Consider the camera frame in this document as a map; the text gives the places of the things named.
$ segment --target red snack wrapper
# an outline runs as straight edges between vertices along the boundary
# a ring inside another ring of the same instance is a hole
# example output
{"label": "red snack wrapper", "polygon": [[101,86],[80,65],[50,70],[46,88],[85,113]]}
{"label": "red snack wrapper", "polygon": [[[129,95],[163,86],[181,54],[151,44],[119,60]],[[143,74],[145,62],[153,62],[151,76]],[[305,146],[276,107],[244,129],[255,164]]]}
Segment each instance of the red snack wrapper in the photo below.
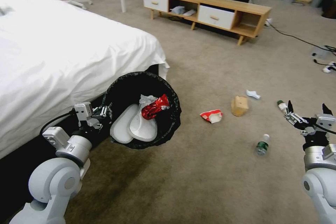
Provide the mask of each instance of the red snack wrapper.
{"label": "red snack wrapper", "polygon": [[162,110],[169,109],[169,101],[166,94],[163,94],[159,99],[155,102],[145,106],[141,110],[142,117],[146,120],[153,119],[156,117],[156,114]]}
{"label": "red snack wrapper", "polygon": [[221,112],[221,110],[210,110],[210,111],[201,113],[200,116],[206,121],[209,121],[211,123],[216,123],[222,119],[223,113]]}

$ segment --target white duvet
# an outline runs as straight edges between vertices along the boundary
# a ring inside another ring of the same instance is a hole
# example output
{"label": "white duvet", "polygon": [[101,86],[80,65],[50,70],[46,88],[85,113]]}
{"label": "white duvet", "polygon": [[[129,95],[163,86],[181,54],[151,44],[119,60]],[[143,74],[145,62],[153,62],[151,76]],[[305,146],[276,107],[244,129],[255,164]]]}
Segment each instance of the white duvet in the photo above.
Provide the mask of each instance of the white duvet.
{"label": "white duvet", "polygon": [[165,77],[164,52],[144,31],[60,0],[0,0],[0,8],[0,158],[123,74],[161,64]]}

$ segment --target small white bottle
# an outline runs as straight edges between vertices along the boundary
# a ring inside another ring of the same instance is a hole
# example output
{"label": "small white bottle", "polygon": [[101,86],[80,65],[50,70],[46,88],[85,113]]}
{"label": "small white bottle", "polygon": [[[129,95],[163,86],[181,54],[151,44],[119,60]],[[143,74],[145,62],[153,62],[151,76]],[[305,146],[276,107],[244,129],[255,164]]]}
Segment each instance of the small white bottle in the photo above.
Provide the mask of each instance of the small white bottle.
{"label": "small white bottle", "polygon": [[284,103],[282,100],[279,100],[276,102],[279,109],[283,112],[283,113],[286,113],[286,108],[287,108],[287,104]]}
{"label": "small white bottle", "polygon": [[256,153],[258,156],[264,156],[267,152],[270,142],[270,136],[268,134],[263,135],[262,141],[260,141],[256,146]]}

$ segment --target gray carpet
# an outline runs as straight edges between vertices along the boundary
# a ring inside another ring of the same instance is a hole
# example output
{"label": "gray carpet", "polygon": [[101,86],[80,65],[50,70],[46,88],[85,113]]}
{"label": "gray carpet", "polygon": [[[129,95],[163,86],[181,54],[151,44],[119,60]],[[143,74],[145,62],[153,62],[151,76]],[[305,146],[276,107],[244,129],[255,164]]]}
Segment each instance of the gray carpet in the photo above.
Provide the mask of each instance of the gray carpet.
{"label": "gray carpet", "polygon": [[[159,147],[131,150],[105,141],[94,149],[83,188],[69,203],[68,224],[317,223],[301,186],[303,137],[276,105],[291,99],[296,112],[309,117],[321,112],[323,102],[336,111],[336,73],[327,75],[311,61],[311,46],[271,28],[237,46],[235,36],[200,26],[191,31],[190,24],[157,13],[150,20],[142,0],[126,0],[125,14],[119,0],[93,2],[89,11],[160,41],[171,66],[168,82],[180,98],[182,125]],[[321,17],[320,10],[287,0],[255,3],[273,8],[273,24],[280,30],[335,46],[335,20]],[[235,117],[230,101],[246,89],[256,90],[261,100],[249,98],[248,113]],[[199,116],[219,108],[224,113],[219,123]],[[264,133],[271,145],[261,158],[254,146]]]}

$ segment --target wooden cabinet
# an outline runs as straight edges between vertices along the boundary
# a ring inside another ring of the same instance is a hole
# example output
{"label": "wooden cabinet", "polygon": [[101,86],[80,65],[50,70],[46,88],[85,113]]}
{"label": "wooden cabinet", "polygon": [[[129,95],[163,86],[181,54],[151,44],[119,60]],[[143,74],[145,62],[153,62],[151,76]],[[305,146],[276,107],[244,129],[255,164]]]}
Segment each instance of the wooden cabinet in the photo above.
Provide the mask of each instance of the wooden cabinet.
{"label": "wooden cabinet", "polygon": [[[258,36],[271,11],[270,7],[233,0],[143,0],[145,7],[151,9],[151,18],[154,18],[154,10],[168,15],[178,16],[192,21],[191,30],[196,23],[213,26],[240,35],[238,45],[241,45],[246,37]],[[197,10],[192,16],[169,12],[176,6],[184,6]]]}

